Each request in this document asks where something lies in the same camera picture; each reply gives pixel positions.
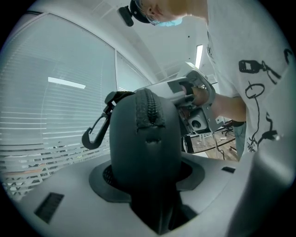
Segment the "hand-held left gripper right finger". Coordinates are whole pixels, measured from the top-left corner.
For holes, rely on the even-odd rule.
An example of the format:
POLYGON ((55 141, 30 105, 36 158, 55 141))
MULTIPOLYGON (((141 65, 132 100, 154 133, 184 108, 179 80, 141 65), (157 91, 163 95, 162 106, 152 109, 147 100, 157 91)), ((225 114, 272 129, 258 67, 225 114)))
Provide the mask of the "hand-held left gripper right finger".
POLYGON ((236 217, 249 212, 253 201, 253 153, 245 154, 240 162, 188 153, 183 153, 182 158, 204 172, 202 180, 194 189, 181 191, 183 203, 198 216, 236 217))

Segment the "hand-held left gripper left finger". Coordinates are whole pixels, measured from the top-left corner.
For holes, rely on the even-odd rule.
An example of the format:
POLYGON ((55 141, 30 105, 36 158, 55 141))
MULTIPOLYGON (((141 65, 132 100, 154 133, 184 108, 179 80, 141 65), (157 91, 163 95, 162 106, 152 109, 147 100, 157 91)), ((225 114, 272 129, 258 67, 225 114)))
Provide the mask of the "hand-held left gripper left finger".
POLYGON ((127 203, 109 203, 90 187, 88 177, 106 156, 72 164, 37 185, 16 208, 44 237, 155 237, 127 203), (35 213, 49 194, 63 195, 49 223, 35 213))

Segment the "person's right hand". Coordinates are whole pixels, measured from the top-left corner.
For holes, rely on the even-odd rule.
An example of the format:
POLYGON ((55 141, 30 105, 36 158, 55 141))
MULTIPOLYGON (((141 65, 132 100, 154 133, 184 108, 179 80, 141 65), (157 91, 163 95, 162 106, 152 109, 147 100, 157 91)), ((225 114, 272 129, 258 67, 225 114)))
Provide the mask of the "person's right hand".
POLYGON ((186 94, 193 94, 194 95, 194 100, 193 103, 197 106, 203 105, 208 101, 208 92, 204 88, 199 88, 199 87, 191 87, 189 92, 187 92, 189 86, 184 86, 181 85, 181 88, 186 94))

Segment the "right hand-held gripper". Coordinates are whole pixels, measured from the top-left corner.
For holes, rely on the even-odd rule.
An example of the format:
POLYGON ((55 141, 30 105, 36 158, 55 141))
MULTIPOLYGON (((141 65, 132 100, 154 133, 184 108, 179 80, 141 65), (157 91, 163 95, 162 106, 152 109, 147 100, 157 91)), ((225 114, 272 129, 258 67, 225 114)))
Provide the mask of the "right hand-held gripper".
POLYGON ((179 128, 181 135, 215 132, 222 126, 217 122, 211 108, 216 92, 207 77, 198 69, 190 69, 180 77, 159 82, 135 90, 147 90, 148 99, 155 103, 163 116, 179 128), (192 88, 205 86, 208 99, 201 105, 195 105, 196 96, 192 88))

